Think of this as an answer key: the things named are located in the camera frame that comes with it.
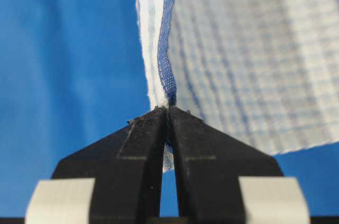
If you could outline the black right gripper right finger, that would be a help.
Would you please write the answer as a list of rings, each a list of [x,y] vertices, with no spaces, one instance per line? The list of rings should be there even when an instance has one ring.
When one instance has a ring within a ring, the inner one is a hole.
[[[180,215],[195,223],[308,223],[298,181],[273,157],[176,107],[169,117]]]

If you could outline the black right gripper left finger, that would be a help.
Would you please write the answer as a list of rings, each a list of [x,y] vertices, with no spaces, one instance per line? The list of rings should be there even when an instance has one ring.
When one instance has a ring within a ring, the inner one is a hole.
[[[163,172],[166,110],[63,158],[51,179],[38,182],[26,223],[145,223],[157,217]]]

